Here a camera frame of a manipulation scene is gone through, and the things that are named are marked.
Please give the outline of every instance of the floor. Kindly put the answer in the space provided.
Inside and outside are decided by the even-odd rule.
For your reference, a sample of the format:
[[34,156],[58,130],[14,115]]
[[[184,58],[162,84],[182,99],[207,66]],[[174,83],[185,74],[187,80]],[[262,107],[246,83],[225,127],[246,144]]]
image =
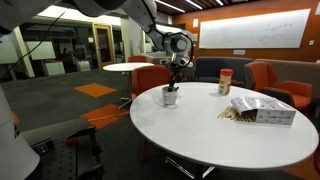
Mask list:
[[[106,94],[89,95],[78,88],[94,84],[108,88]],[[93,70],[53,77],[22,80],[2,84],[2,88],[12,111],[19,118],[21,131],[28,131],[70,119],[86,117],[95,118],[93,114],[112,115],[124,101],[120,97],[128,97],[127,77],[121,72]],[[105,179],[112,180],[144,180],[144,179],[189,179],[186,175],[165,163],[170,156],[193,172],[196,165],[174,157],[152,144],[147,146],[146,159],[140,161],[140,148],[143,138],[133,127],[125,106],[119,117],[100,126],[97,132],[98,141],[104,151],[102,162],[107,173]],[[320,119],[310,116],[310,120],[319,129]],[[216,168],[206,179],[320,179],[312,164],[312,157],[285,169],[270,171],[236,171]]]

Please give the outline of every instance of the black cable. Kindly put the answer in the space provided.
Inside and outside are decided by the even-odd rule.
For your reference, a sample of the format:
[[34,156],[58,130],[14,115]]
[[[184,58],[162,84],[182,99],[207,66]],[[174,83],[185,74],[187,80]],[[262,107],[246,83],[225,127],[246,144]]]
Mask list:
[[45,32],[43,38],[41,39],[41,41],[39,42],[39,44],[37,44],[31,51],[29,51],[27,54],[23,55],[22,57],[20,57],[10,68],[9,70],[2,76],[2,78],[0,79],[0,83],[4,80],[4,78],[6,78],[9,74],[10,71],[26,56],[28,56],[30,53],[32,53],[34,50],[36,50],[41,44],[42,42],[46,39],[50,29],[52,28],[52,26],[54,26],[54,24],[61,18],[61,16],[63,16],[66,13],[66,11],[64,11],[63,13],[60,14],[60,16],[58,16],[53,23],[50,24],[48,30]]

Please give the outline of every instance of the table base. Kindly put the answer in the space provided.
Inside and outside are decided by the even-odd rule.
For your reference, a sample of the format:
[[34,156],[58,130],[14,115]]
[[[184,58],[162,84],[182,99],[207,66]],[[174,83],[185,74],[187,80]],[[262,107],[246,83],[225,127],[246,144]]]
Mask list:
[[173,159],[169,157],[166,158],[166,163],[172,164],[174,167],[176,167],[181,172],[189,176],[191,179],[195,179],[195,180],[200,180],[205,178],[215,168],[211,166],[205,172],[203,172],[203,165],[198,165],[196,169],[196,173],[195,175],[193,175],[188,170],[184,169],[182,166],[180,166],[177,162],[175,162]]
[[125,102],[124,104],[122,104],[121,106],[119,106],[119,109],[121,109],[123,106],[129,104],[132,102],[131,98],[121,98],[121,100],[126,100],[127,102]]

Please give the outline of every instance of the round table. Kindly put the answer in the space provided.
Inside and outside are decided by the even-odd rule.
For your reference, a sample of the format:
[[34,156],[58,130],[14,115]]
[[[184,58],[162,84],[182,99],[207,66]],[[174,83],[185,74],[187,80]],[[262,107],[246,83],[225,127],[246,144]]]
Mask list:
[[159,86],[140,94],[130,108],[141,134],[172,154],[202,165],[268,170],[300,162],[318,145],[317,130],[299,111],[290,127],[217,117],[231,106],[233,97],[266,95],[232,86],[229,95],[221,96],[214,83],[176,86],[173,106],[162,105],[163,86]]
[[[129,91],[130,94],[132,93],[132,77],[131,77],[131,72],[135,68],[143,67],[143,66],[153,66],[154,64],[152,63],[144,63],[144,62],[130,62],[130,63],[118,63],[118,64],[110,64],[107,66],[104,66],[103,69],[106,71],[121,71],[121,72],[129,72],[129,80],[128,80],[128,86],[129,86]],[[119,109],[122,108],[123,106],[127,105],[132,101],[131,98],[121,98],[121,100],[126,100],[124,104],[119,106]]]

